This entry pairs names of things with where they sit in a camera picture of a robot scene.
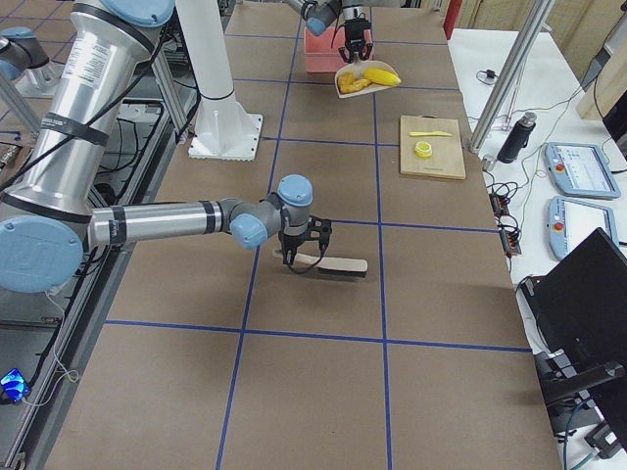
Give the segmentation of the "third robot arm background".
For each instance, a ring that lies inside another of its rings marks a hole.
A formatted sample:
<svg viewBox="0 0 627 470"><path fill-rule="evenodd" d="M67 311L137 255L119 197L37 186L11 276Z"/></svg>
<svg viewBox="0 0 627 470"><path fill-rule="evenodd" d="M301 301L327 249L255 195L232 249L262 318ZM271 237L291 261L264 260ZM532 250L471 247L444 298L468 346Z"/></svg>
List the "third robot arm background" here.
<svg viewBox="0 0 627 470"><path fill-rule="evenodd" d="M53 61L25 26L1 30L1 72L26 98L52 98L65 68Z"/></svg>

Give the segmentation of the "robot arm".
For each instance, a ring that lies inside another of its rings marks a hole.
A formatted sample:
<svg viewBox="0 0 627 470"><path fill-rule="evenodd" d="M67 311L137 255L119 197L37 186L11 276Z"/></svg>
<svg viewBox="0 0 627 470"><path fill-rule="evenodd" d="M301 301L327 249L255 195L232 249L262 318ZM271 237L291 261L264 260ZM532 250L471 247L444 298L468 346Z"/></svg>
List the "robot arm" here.
<svg viewBox="0 0 627 470"><path fill-rule="evenodd" d="M76 37L30 161L1 189L3 288L46 292L68 282L88 251L144 240L222 232L253 250L277 237L285 264L309 241L327 249L331 223L312 214L314 190L299 174L256 203L90 207L121 102L157 62L171 19L180 23L200 95L192 156L255 156L262 117L235 98L216 2L76 2Z"/></svg>
<svg viewBox="0 0 627 470"><path fill-rule="evenodd" d="M370 58L373 44L365 35L371 30L371 22L365 15L362 1L286 0L285 3L299 14L314 36L321 36L343 17L344 22L335 26L336 30L344 28L344 45L339 48L343 61L351 64Z"/></svg>

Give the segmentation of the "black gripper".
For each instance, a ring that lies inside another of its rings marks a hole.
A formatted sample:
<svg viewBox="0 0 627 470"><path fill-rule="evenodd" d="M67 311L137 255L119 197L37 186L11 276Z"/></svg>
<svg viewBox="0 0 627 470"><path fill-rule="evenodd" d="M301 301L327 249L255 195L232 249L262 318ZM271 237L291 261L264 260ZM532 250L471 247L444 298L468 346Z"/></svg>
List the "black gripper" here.
<svg viewBox="0 0 627 470"><path fill-rule="evenodd" d="M345 46L338 49L340 56L346 64L354 61L354 53L360 52L360 60L370 59L373 44L367 42L365 32L370 29L370 22L365 18L353 18L344 21Z"/></svg>
<svg viewBox="0 0 627 470"><path fill-rule="evenodd" d="M327 218L310 215L308 220L300 226L286 226L282 228L278 237L281 244L283 263L292 266L298 248L306 242L317 242L319 255L323 257L330 243L332 222Z"/></svg>

